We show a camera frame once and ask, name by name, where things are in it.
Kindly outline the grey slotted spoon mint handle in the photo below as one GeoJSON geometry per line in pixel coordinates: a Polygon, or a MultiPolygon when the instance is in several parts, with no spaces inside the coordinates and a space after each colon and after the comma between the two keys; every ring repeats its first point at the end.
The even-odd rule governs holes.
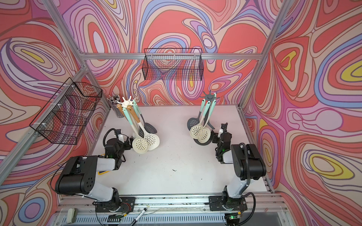
{"type": "Polygon", "coordinates": [[[202,102],[201,102],[201,106],[200,106],[200,110],[199,110],[199,114],[198,114],[198,117],[196,118],[189,118],[188,121],[187,121],[187,128],[188,130],[190,131],[191,128],[197,124],[200,123],[200,116],[201,116],[201,113],[204,109],[204,106],[205,106],[205,103],[206,103],[206,100],[203,99],[202,102]]]}

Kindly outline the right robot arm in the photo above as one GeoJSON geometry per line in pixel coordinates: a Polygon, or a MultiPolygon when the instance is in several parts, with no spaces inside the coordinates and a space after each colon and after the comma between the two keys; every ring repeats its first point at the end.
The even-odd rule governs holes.
{"type": "Polygon", "coordinates": [[[217,144],[216,159],[222,164],[232,164],[235,177],[224,187],[220,196],[210,196],[211,211],[237,211],[248,209],[246,197],[255,198],[245,191],[250,185],[266,175],[265,163],[254,144],[232,144],[232,134],[227,131],[228,123],[221,124],[219,132],[213,134],[212,142],[217,144]]]}

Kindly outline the dark grey utensil rack stand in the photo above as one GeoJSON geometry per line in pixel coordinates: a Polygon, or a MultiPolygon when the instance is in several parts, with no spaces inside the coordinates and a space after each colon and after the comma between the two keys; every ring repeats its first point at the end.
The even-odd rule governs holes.
{"type": "MultiPolygon", "coordinates": [[[[191,129],[192,126],[195,126],[196,124],[198,124],[200,122],[200,116],[201,116],[201,114],[203,112],[203,109],[204,109],[204,106],[205,106],[206,102],[207,101],[213,101],[214,99],[217,99],[216,93],[214,93],[214,94],[211,94],[211,92],[209,92],[208,94],[206,94],[205,92],[203,92],[203,93],[204,93],[204,96],[201,96],[201,98],[205,99],[205,102],[201,103],[201,108],[200,108],[198,117],[193,118],[193,123],[188,123],[188,129],[189,130],[191,129]]],[[[215,133],[214,133],[215,127],[210,122],[207,125],[210,127],[210,131],[211,131],[210,138],[205,143],[200,143],[197,139],[194,139],[194,141],[198,145],[206,146],[206,145],[210,144],[212,142],[212,140],[213,140],[213,136],[215,135],[215,133]]]]}

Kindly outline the cream slotted spoon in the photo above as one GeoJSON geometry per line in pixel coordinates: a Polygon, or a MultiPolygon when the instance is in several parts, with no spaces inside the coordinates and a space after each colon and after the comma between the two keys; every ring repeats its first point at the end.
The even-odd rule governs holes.
{"type": "Polygon", "coordinates": [[[124,113],[123,113],[123,107],[121,104],[117,104],[116,105],[116,114],[118,116],[118,118],[124,118],[124,113]]]}

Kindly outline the cream skimmer wooden handle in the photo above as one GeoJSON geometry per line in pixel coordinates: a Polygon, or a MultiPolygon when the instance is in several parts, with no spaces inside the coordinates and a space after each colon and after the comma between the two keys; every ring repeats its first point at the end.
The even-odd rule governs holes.
{"type": "Polygon", "coordinates": [[[131,105],[128,105],[127,109],[130,111],[131,115],[134,117],[135,121],[138,123],[141,130],[144,132],[144,140],[148,143],[148,150],[154,150],[160,145],[160,139],[156,134],[151,134],[146,131],[144,126],[141,124],[139,117],[137,116],[134,109],[131,105]]]}

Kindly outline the cream skimmer mint handle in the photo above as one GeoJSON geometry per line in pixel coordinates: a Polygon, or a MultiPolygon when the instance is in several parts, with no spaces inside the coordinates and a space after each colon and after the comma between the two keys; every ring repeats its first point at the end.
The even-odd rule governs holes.
{"type": "Polygon", "coordinates": [[[200,122],[199,122],[198,124],[196,124],[195,126],[193,126],[193,127],[190,129],[190,131],[189,131],[189,134],[190,134],[190,136],[191,136],[193,139],[197,139],[197,138],[198,138],[199,131],[200,131],[200,130],[202,129],[202,127],[203,127],[202,122],[203,122],[203,120],[204,120],[204,117],[205,117],[205,115],[206,115],[207,110],[208,110],[209,107],[210,107],[210,104],[211,104],[210,101],[208,101],[208,102],[206,103],[206,105],[205,105],[205,107],[204,107],[204,111],[203,111],[202,117],[201,117],[201,119],[200,119],[200,122]]]}
{"type": "Polygon", "coordinates": [[[123,113],[124,113],[125,117],[127,118],[127,120],[129,121],[133,131],[135,132],[135,137],[133,138],[133,142],[132,142],[132,147],[133,147],[134,151],[139,154],[146,153],[149,150],[147,141],[137,133],[136,128],[132,122],[132,119],[131,119],[127,109],[124,107],[123,107],[123,113]]]}

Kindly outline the mint handle utensil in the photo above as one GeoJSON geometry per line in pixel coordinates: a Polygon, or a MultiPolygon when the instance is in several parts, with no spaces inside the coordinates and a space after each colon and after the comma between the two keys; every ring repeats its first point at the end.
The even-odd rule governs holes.
{"type": "Polygon", "coordinates": [[[216,106],[217,94],[216,93],[214,93],[214,94],[209,93],[209,94],[206,95],[206,99],[208,101],[211,101],[211,105],[210,105],[210,109],[208,110],[208,116],[207,116],[205,124],[208,125],[212,130],[214,130],[215,127],[212,126],[209,121],[210,121],[212,112],[213,112],[213,110],[214,110],[214,108],[216,106]]]}

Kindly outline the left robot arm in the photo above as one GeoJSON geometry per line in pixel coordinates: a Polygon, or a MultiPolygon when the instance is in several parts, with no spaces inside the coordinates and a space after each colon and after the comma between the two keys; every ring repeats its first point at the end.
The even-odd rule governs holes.
{"type": "Polygon", "coordinates": [[[124,152],[131,150],[133,138],[121,130],[110,129],[103,138],[104,155],[75,156],[70,158],[55,183],[59,195],[78,195],[93,200],[96,213],[133,211],[132,198],[123,200],[114,187],[96,181],[99,172],[119,170],[126,162],[124,152]]]}

